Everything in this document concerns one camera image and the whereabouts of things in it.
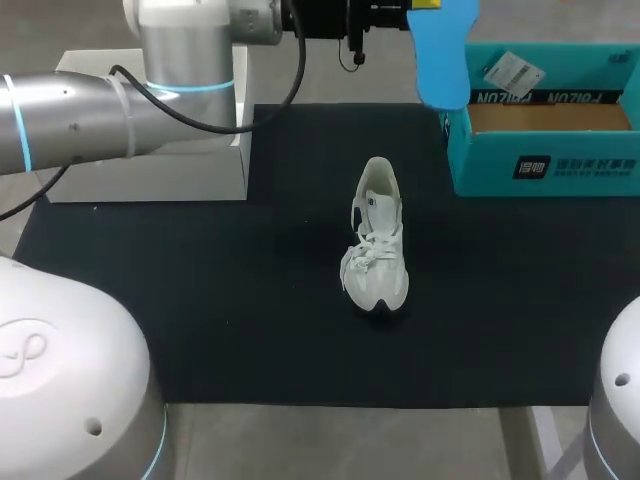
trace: sneaker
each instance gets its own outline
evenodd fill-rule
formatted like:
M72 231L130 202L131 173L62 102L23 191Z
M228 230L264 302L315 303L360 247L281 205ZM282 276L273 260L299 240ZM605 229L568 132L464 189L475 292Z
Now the sneaker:
M402 256L402 200L386 158L367 163L353 199L351 227L360 243L342 258L342 288L365 312L397 311L407 298L409 275Z

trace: concrete floor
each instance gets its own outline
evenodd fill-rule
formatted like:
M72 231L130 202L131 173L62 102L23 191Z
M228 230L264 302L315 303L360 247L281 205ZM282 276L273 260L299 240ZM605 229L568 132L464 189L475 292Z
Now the concrete floor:
M481 0L474 40L640 41L637 0ZM0 71L52 69L68 49L137 46L119 0L0 0ZM372 32L367 64L339 69L336 42L309 46L300 102L407 102L414 92L412 44L406 33ZM253 49L257 102L276 103L289 88L296 50ZM38 188L30 174L0 178L0 211ZM11 255L26 211L0 224L0 250ZM567 446L585 409L554 409ZM391 477L509 478L498 412L367 410L247 405L172 405L176 479L375 480Z

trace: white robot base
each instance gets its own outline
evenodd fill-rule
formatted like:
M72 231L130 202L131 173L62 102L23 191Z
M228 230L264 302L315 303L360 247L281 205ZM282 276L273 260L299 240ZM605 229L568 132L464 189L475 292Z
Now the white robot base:
M0 478L173 478L166 408L129 312L6 258L0 304Z
M640 298L611 326L584 434L589 480L640 478Z

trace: teal shoe box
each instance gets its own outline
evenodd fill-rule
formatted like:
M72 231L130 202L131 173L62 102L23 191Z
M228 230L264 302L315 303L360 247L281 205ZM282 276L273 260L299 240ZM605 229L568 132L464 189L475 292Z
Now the teal shoe box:
M545 72L519 99L484 80L505 52ZM640 44L467 45L471 100L440 115L461 196L640 195Z

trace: shoelace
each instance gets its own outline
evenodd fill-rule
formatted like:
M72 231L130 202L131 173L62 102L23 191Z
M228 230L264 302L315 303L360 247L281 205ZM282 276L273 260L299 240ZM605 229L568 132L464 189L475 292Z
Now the shoelace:
M348 266L358 273L367 273L372 262L378 259L393 260L397 257L395 244L402 234L402 224L392 234L372 232L365 236L362 229L363 224L361 223L358 226L360 243L355 247L349 247L340 262L340 281L343 289L345 288L344 275Z

